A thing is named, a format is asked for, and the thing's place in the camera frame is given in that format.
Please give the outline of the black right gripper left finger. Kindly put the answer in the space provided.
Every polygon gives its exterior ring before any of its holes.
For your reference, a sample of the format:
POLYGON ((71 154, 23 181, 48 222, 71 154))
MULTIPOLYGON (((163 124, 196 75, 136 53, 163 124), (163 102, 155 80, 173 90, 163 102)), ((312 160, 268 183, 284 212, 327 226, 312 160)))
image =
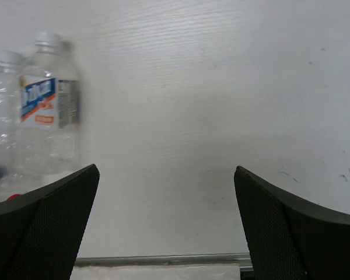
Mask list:
POLYGON ((0 279, 69 279, 99 184, 95 164, 0 202, 0 279))

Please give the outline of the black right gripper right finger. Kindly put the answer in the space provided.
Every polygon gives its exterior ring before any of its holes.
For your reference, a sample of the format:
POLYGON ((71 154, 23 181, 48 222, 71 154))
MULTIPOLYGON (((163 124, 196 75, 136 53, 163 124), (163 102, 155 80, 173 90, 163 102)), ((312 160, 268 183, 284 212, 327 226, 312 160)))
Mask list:
POLYGON ((234 187, 256 279, 350 279, 350 214, 239 166, 234 187))

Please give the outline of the clear bottle red cap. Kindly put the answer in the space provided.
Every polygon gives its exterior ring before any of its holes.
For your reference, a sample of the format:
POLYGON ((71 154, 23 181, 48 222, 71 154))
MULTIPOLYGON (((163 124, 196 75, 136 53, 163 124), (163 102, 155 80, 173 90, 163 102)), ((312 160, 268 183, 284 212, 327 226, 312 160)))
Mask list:
POLYGON ((10 197, 8 197, 7 200, 12 200, 12 199, 17 198, 17 197, 19 197, 19 196, 21 196, 21 194, 13 194, 13 195, 11 195, 10 197))

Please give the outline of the clear bottle white cap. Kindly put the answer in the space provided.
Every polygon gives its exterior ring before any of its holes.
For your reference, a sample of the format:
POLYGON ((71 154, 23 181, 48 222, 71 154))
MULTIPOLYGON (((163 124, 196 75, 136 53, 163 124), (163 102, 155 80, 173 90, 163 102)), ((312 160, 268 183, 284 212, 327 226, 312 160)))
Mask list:
POLYGON ((24 57, 13 51, 0 53, 0 202, 11 196, 20 178, 18 124, 20 121, 19 71, 24 57))

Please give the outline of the clear bottle blue label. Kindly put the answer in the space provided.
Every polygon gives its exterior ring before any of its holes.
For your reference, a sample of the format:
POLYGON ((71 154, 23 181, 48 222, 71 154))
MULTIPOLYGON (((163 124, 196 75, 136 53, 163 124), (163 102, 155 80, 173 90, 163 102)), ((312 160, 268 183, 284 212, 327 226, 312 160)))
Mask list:
POLYGON ((77 169, 81 91, 61 36, 41 31, 35 45, 19 75, 20 162, 50 184, 77 169))

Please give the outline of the aluminium table rail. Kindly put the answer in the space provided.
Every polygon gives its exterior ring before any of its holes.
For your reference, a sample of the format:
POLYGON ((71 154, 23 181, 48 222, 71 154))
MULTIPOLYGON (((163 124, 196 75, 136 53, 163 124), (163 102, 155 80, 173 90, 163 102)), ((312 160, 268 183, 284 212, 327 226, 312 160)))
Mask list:
POLYGON ((82 266, 133 266, 133 265, 180 265, 180 264, 221 264, 237 263, 241 267, 252 267, 248 253, 157 255, 136 257, 77 258, 75 265, 82 266))

